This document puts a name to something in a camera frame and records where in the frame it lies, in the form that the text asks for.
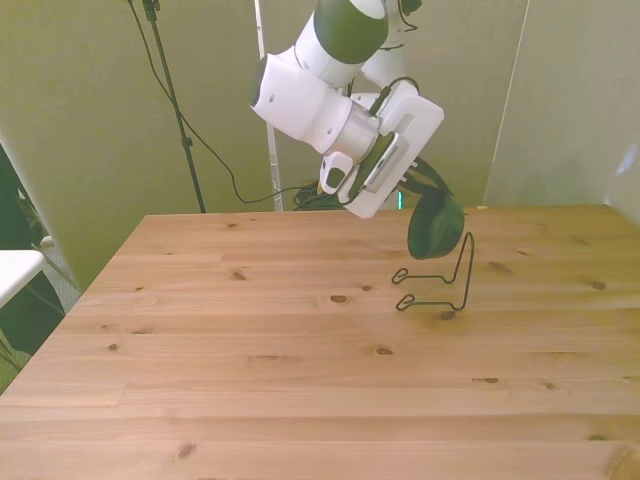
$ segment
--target cable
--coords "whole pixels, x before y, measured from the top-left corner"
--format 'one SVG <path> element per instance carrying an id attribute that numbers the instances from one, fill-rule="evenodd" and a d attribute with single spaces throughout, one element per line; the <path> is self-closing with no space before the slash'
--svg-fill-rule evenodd
<path id="1" fill-rule="evenodd" d="M 412 77 L 398 77 L 388 85 L 388 88 L 392 88 L 396 83 L 398 83 L 398 82 L 400 82 L 402 80 L 406 80 L 407 82 L 412 84 L 414 87 L 416 87 L 416 90 L 418 91 L 418 94 L 420 93 L 420 85 L 418 85 L 418 82 L 416 82 L 415 79 L 413 79 Z"/>
<path id="2" fill-rule="evenodd" d="M 162 88 L 162 91 L 164 92 L 165 96 L 167 97 L 167 99 L 169 99 L 169 101 L 173 104 L 173 100 L 171 99 L 171 95 L 169 94 L 169 92 L 167 91 L 167 88 L 164 86 L 164 83 L 162 83 L 162 80 L 160 80 L 160 77 L 158 76 L 158 72 L 156 71 L 156 67 L 153 63 L 153 57 L 151 56 L 151 50 L 149 49 L 149 43 L 147 42 L 147 37 L 144 34 L 144 30 L 142 29 L 142 24 L 140 23 L 140 18 L 138 17 L 138 13 L 136 12 L 136 9 L 133 6 L 133 0 L 127 0 L 129 3 L 129 7 L 131 7 L 131 12 L 133 13 L 133 17 L 136 20 L 136 25 L 138 26 L 138 31 L 140 32 L 140 37 L 142 39 L 142 43 L 144 44 L 144 49 L 147 53 L 147 58 L 149 60 L 149 65 L 151 66 L 151 71 L 153 72 L 153 76 L 155 77 L 156 81 L 158 82 L 158 85 L 160 85 L 160 88 Z M 236 185 L 236 177 L 235 174 L 233 173 L 233 170 L 231 170 L 231 168 L 229 167 L 229 165 L 227 165 L 227 163 L 222 159 L 222 157 L 220 155 L 218 155 L 218 152 L 216 152 L 201 136 L 198 132 L 195 131 L 195 129 L 191 126 L 191 124 L 189 123 L 189 121 L 186 119 L 186 117 L 184 116 L 184 114 L 182 113 L 181 110 L 178 109 L 178 112 L 180 114 L 180 117 L 182 118 L 182 121 L 184 122 L 184 124 L 187 126 L 187 128 L 189 129 L 189 131 L 200 141 L 200 143 L 202 143 L 202 145 L 209 150 L 209 152 L 211 152 L 213 154 L 213 156 L 216 157 L 216 159 L 220 162 L 220 164 L 222 164 L 222 166 L 225 168 L 225 170 L 227 170 L 227 172 L 229 173 L 229 176 L 231 177 L 231 185 L 233 186 L 233 191 L 236 195 L 236 197 L 238 198 L 238 200 L 240 200 L 242 203 L 244 203 L 245 205 L 249 205 L 252 203 L 260 203 L 260 202 L 264 202 L 265 200 L 269 200 L 270 198 L 276 197 L 278 195 L 280 195 L 283 192 L 287 192 L 289 190 L 302 190 L 304 187 L 289 187 L 289 188 L 284 188 L 282 190 L 278 190 L 275 193 L 272 193 L 271 195 L 268 195 L 264 198 L 260 198 L 258 200 L 245 200 L 244 198 L 242 198 L 242 195 L 240 195 L 240 192 L 238 191 L 238 186 Z"/>
<path id="3" fill-rule="evenodd" d="M 402 80 L 406 80 L 407 82 L 411 83 L 414 87 L 416 87 L 416 90 L 418 91 L 418 95 L 420 95 L 420 86 L 418 85 L 418 82 L 416 82 L 411 77 L 398 77 L 393 82 L 391 82 L 389 85 L 387 85 L 382 89 L 382 91 L 380 92 L 380 95 L 378 95 L 378 98 L 376 98 L 376 101 L 373 102 L 373 105 L 371 105 L 371 108 L 369 109 L 369 113 L 371 115 L 375 116 L 378 113 L 378 110 L 380 110 L 380 107 L 382 107 L 382 104 L 384 103 L 384 101 L 387 99 L 389 94 L 391 94 L 391 89 L 393 88 L 393 86 Z"/>
<path id="4" fill-rule="evenodd" d="M 407 22 L 407 19 L 404 16 L 404 12 L 402 11 L 401 0 L 398 0 L 398 12 L 400 12 L 400 20 L 402 20 L 402 23 L 404 23 L 407 27 L 409 27 L 407 30 L 405 30 L 405 33 L 406 32 L 413 32 L 413 31 L 418 29 L 418 27 L 416 25 Z"/>
<path id="5" fill-rule="evenodd" d="M 295 211 L 344 210 L 335 193 L 318 194 L 318 182 L 310 183 L 293 198 Z"/>

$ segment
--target black cable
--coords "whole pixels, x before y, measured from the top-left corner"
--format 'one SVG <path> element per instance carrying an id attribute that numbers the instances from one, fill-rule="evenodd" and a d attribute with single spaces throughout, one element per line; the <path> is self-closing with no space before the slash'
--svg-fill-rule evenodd
<path id="1" fill-rule="evenodd" d="M 407 30 L 405 30 L 405 32 L 413 32 L 414 30 L 418 29 L 416 25 L 407 22 L 407 19 L 404 16 L 404 12 L 402 11 L 401 0 L 398 0 L 398 12 L 400 12 L 400 20 L 402 20 L 402 23 L 404 23 L 407 27 L 409 27 Z"/>
<path id="2" fill-rule="evenodd" d="M 166 97 L 169 99 L 169 101 L 173 104 L 173 100 L 171 99 L 171 95 L 169 95 L 169 92 L 167 91 L 167 88 L 164 86 L 164 83 L 162 83 L 162 80 L 160 80 L 160 77 L 158 76 L 158 72 L 156 71 L 156 67 L 153 63 L 153 57 L 151 56 L 151 50 L 149 49 L 149 43 L 147 42 L 147 37 L 144 34 L 144 30 L 142 29 L 142 24 L 140 23 L 140 18 L 138 18 L 138 14 L 136 12 L 136 9 L 133 6 L 133 0 L 128 0 L 129 2 L 129 7 L 131 7 L 131 12 L 133 13 L 133 17 L 136 20 L 136 24 L 138 26 L 138 31 L 140 32 L 140 37 L 142 38 L 142 43 L 144 44 L 144 49 L 147 52 L 147 58 L 149 59 L 149 65 L 151 66 L 151 71 L 153 72 L 153 76 L 155 77 L 156 81 L 158 82 L 158 85 L 160 85 L 160 88 L 162 88 L 162 91 L 164 92 L 164 94 L 166 95 Z M 272 193 L 271 195 L 268 195 L 264 198 L 260 198 L 258 200 L 245 200 L 244 198 L 242 198 L 242 195 L 240 195 L 240 192 L 238 191 L 238 187 L 236 185 L 236 177 L 235 174 L 233 173 L 233 170 L 231 170 L 231 168 L 229 167 L 229 165 L 227 165 L 227 163 L 222 159 L 222 157 L 220 157 L 220 155 L 218 155 L 218 152 L 216 152 L 201 136 L 200 134 L 198 134 L 198 132 L 196 132 L 194 130 L 194 128 L 191 126 L 191 124 L 189 123 L 189 121 L 186 119 L 186 117 L 184 116 L 184 114 L 182 113 L 181 110 L 178 110 L 180 117 L 182 117 L 182 121 L 184 122 L 184 124 L 187 126 L 187 128 L 189 129 L 189 131 L 191 133 L 193 133 L 193 135 L 200 141 L 200 143 L 202 143 L 202 145 L 209 150 L 209 152 L 211 152 L 217 159 L 218 161 L 222 164 L 222 166 L 227 170 L 227 172 L 229 173 L 229 176 L 231 177 L 231 184 L 233 186 L 233 191 L 236 195 L 236 197 L 238 197 L 238 200 L 240 200 L 242 203 L 244 203 L 245 205 L 248 204 L 252 204 L 252 203 L 259 203 L 259 202 L 264 202 L 265 200 L 269 200 L 270 198 L 276 197 L 278 195 L 280 195 L 283 192 L 289 191 L 289 190 L 301 190 L 304 187 L 289 187 L 289 188 L 284 188 L 282 190 L 278 190 L 275 193 Z"/>
<path id="3" fill-rule="evenodd" d="M 389 85 L 387 85 L 387 87 L 388 88 L 392 88 L 396 83 L 398 83 L 398 82 L 400 82 L 402 80 L 406 80 L 407 82 L 412 84 L 414 87 L 416 87 L 416 90 L 418 91 L 418 94 L 420 93 L 420 85 L 418 85 L 418 82 L 416 82 L 416 80 L 414 78 L 411 78 L 411 77 L 398 77 L 393 82 L 391 82 Z"/>
<path id="4" fill-rule="evenodd" d="M 382 104 L 384 103 L 384 101 L 391 94 L 391 89 L 393 88 L 393 86 L 402 80 L 406 80 L 407 82 L 411 83 L 414 87 L 416 87 L 416 90 L 418 91 L 418 95 L 420 95 L 420 86 L 418 85 L 418 82 L 416 82 L 411 77 L 398 77 L 393 82 L 391 82 L 389 85 L 387 85 L 382 89 L 382 91 L 380 92 L 380 95 L 378 95 L 378 98 L 376 98 L 376 101 L 373 102 L 373 105 L 371 105 L 371 108 L 369 109 L 369 113 L 371 115 L 375 116 L 378 113 L 378 110 L 380 110 L 380 107 L 382 107 Z"/>

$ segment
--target headphones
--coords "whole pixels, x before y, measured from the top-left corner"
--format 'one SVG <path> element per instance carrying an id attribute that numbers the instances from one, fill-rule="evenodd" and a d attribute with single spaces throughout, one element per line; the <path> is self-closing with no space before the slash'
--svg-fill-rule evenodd
<path id="1" fill-rule="evenodd" d="M 460 242 L 464 208 L 438 172 L 423 159 L 418 157 L 410 170 L 427 177 L 432 184 L 416 180 L 409 172 L 400 183 L 403 188 L 422 195 L 409 222 L 409 253 L 418 260 L 444 257 Z"/>

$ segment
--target wire headphone stand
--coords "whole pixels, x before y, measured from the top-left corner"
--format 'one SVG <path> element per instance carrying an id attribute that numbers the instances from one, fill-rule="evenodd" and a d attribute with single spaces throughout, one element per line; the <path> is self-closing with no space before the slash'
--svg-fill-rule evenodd
<path id="1" fill-rule="evenodd" d="M 393 276 L 393 278 L 391 279 L 391 283 L 393 283 L 394 285 L 400 285 L 405 280 L 433 279 L 433 278 L 441 280 L 447 285 L 452 285 L 453 283 L 455 283 L 456 279 L 458 278 L 458 272 L 460 271 L 460 264 L 462 263 L 462 258 L 464 257 L 464 253 L 467 250 L 467 245 L 471 246 L 470 247 L 471 253 L 469 256 L 469 269 L 467 271 L 467 281 L 465 284 L 464 298 L 462 300 L 461 305 L 456 306 L 453 303 L 447 302 L 447 301 L 432 301 L 432 302 L 418 301 L 414 294 L 408 293 L 404 297 L 402 297 L 400 301 L 396 304 L 396 310 L 398 310 L 399 312 L 404 312 L 414 306 L 437 306 L 437 305 L 448 306 L 454 312 L 461 312 L 462 310 L 464 310 L 467 306 L 467 301 L 469 299 L 469 288 L 471 286 L 471 273 L 473 272 L 473 262 L 476 254 L 476 241 L 475 241 L 475 237 L 473 236 L 473 233 L 471 232 L 467 232 L 467 234 L 464 237 L 464 241 L 462 242 L 462 248 L 460 249 L 460 254 L 458 255 L 456 268 L 453 272 L 453 276 L 450 279 L 447 279 L 442 275 L 409 275 L 409 270 L 404 267 L 398 270 Z"/>

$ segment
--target wood grain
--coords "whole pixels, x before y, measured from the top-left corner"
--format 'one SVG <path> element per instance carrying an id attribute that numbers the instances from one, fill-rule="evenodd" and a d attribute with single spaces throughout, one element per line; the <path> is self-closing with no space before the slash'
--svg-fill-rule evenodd
<path id="1" fill-rule="evenodd" d="M 9 480 L 637 480 L 640 232 L 470 209 L 468 309 L 399 314 L 410 212 L 147 217 L 0 397 Z"/>

